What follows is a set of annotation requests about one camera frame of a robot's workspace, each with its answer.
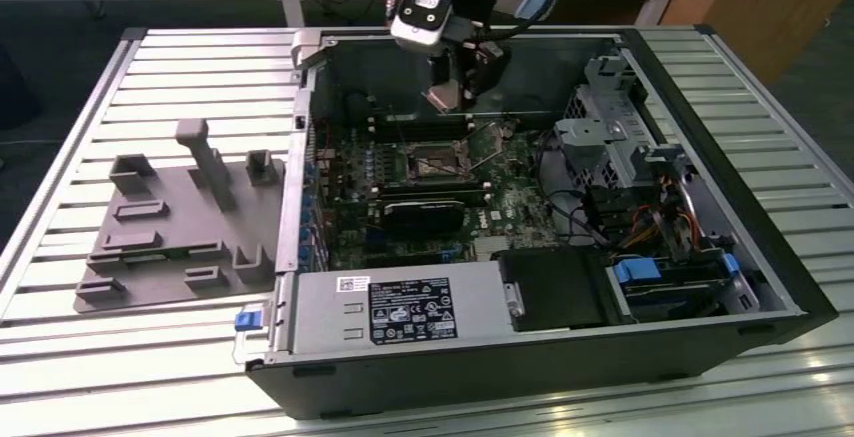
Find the floor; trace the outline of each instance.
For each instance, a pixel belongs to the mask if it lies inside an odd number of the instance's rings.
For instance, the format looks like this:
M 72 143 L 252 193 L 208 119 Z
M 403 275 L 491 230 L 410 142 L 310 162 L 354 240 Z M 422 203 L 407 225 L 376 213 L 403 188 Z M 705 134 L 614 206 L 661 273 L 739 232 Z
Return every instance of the floor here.
M 307 4 L 308 25 L 378 25 L 379 2 Z M 51 165 L 59 145 L 127 27 L 276 27 L 275 2 L 115 2 L 95 19 L 79 2 L 0 3 L 0 44 L 41 105 L 40 117 L 0 131 L 0 247 Z M 854 99 L 850 73 L 854 0 L 845 0 L 829 26 L 771 91 L 842 169 L 854 176 Z M 41 143 L 9 142 L 21 140 Z

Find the slotted metal surface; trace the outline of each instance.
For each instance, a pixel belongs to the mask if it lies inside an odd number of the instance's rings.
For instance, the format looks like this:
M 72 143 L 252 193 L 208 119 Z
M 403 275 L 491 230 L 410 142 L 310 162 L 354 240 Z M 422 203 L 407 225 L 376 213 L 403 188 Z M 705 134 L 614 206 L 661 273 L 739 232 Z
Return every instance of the slotted metal surface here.
M 29 235 L 16 234 L 21 247 L 9 254 L 7 291 L 0 294 L 9 298 L 0 327 L 0 434 L 843 432 L 854 420 L 854 210 L 847 181 L 775 105 L 751 92 L 753 84 L 703 36 L 690 28 L 643 34 L 842 312 L 834 322 L 789 344 L 747 352 L 697 379 L 350 422 L 295 422 L 232 360 L 234 315 L 263 294 L 85 316 L 71 307 L 112 191 L 106 176 L 116 153 L 146 152 L 158 167 L 186 165 L 188 155 L 170 135 L 176 119 L 195 116 L 212 119 L 211 144 L 226 160 L 258 148 L 287 159 L 296 89 L 291 31 L 150 31 L 142 43 L 120 46 L 84 109 L 80 134 L 72 136 L 79 150 L 67 144 L 56 191 L 45 187 L 37 215 L 24 222 L 32 224 Z M 651 111 L 669 133 L 661 109 Z

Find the metal bracket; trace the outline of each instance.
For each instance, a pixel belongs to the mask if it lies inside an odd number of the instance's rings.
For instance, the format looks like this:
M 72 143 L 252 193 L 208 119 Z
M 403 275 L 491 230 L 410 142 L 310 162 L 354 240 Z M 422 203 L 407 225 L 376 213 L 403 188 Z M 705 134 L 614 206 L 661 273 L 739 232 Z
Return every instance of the metal bracket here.
M 504 283 L 504 299 L 507 300 L 507 310 L 514 317 L 525 315 L 525 303 L 522 302 L 522 292 L 516 282 Z
M 311 116 L 311 91 L 300 89 L 294 97 L 294 127 L 306 130 L 308 117 Z
M 322 60 L 322 37 L 320 29 L 300 29 L 294 33 L 291 59 L 295 69 L 307 69 Z
M 627 92 L 638 76 L 622 55 L 603 55 L 591 59 L 585 67 L 585 76 L 590 86 Z
M 662 144 L 647 147 L 643 152 L 643 160 L 653 163 L 670 163 L 674 167 L 682 167 L 687 162 L 687 156 L 681 144 Z
M 290 355 L 292 347 L 294 317 L 296 315 L 296 273 L 284 272 L 276 278 L 271 302 L 270 347 L 267 363 L 276 361 L 276 354 Z
M 615 140 L 626 140 L 619 126 L 609 126 L 601 119 L 563 119 L 555 122 L 561 141 L 567 145 L 605 145 Z

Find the gray plastic part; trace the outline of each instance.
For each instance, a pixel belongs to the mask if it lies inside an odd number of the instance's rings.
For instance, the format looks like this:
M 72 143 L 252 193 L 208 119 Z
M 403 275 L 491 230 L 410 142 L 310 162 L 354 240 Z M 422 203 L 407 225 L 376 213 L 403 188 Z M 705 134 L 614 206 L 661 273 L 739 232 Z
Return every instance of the gray plastic part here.
M 187 275 L 187 277 L 184 277 L 184 283 L 194 290 L 228 285 L 228 279 L 219 265 L 186 269 L 184 275 Z
M 284 162 L 247 159 L 270 165 L 259 169 L 247 168 L 246 162 L 222 164 L 218 182 L 227 183 L 235 203 L 227 213 L 212 185 L 196 187 L 194 167 L 155 170 L 146 167 L 144 156 L 116 159 L 114 170 L 135 173 L 142 185 L 132 187 L 136 193 L 114 193 L 77 284 L 77 312 L 272 289 L 275 264 L 268 256 L 276 255 Z M 214 160 L 216 167 L 222 160 Z M 263 175 L 263 185 L 256 185 L 254 170 Z M 135 212 L 139 215 L 127 218 Z
M 270 274 L 275 273 L 275 266 L 260 245 L 252 249 L 252 253 L 248 256 L 243 249 L 238 248 L 232 267 L 243 282 L 263 281 Z
M 143 154 L 116 157 L 110 170 L 110 180 L 124 195 L 148 192 L 146 177 L 152 175 L 155 175 L 155 169 Z
M 226 172 L 226 164 L 219 152 L 211 149 L 207 139 L 208 123 L 204 119 L 182 119 L 178 121 L 175 140 L 190 149 L 192 158 L 199 166 L 199 172 L 214 194 L 219 210 L 228 212 L 238 205 L 230 188 L 228 172 Z M 200 187 L 198 176 L 194 176 L 194 181 L 196 186 Z
M 146 247 L 159 247 L 163 237 L 156 230 L 150 230 L 139 234 L 110 234 L 104 239 L 102 248 L 104 250 L 115 249 L 139 249 Z
M 246 172 L 252 186 L 272 185 L 279 182 L 272 154 L 268 150 L 252 150 L 246 154 Z
M 170 206 L 162 200 L 143 200 L 116 207 L 112 216 L 120 220 L 164 217 L 170 213 Z

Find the motherboard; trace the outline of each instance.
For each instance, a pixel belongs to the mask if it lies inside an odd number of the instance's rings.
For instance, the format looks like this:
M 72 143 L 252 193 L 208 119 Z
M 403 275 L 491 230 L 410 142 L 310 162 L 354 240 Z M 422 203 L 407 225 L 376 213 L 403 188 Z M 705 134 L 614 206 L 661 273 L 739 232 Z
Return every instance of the motherboard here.
M 541 134 L 471 114 L 330 122 L 318 139 L 330 269 L 482 261 L 557 245 L 535 176 Z

